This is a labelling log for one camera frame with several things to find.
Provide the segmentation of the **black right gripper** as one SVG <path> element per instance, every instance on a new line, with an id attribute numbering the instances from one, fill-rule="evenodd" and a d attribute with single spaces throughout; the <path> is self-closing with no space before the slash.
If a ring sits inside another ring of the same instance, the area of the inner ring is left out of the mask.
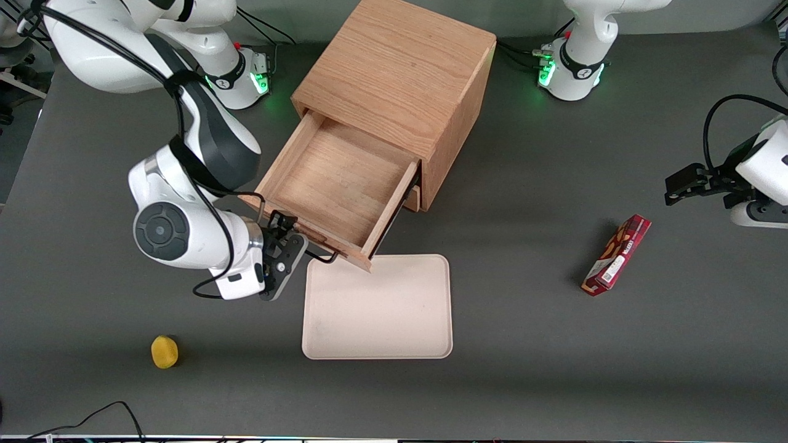
<path id="1" fill-rule="evenodd" d="M 289 271 L 286 239 L 295 229 L 298 218 L 293 214 L 273 210 L 263 231 L 264 293 L 279 293 L 284 287 Z"/>

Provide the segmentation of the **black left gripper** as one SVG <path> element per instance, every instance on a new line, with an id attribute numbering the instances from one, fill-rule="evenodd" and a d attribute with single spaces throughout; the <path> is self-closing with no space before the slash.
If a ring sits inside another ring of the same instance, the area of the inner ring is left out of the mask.
<path id="1" fill-rule="evenodd" d="M 686 198 L 720 193 L 728 193 L 724 196 L 727 210 L 739 204 L 748 204 L 756 199 L 757 189 L 736 168 L 754 156 L 765 143 L 766 138 L 759 140 L 758 135 L 754 135 L 732 149 L 721 165 L 717 166 L 717 179 L 700 163 L 689 164 L 670 175 L 665 180 L 665 205 L 672 206 Z"/>

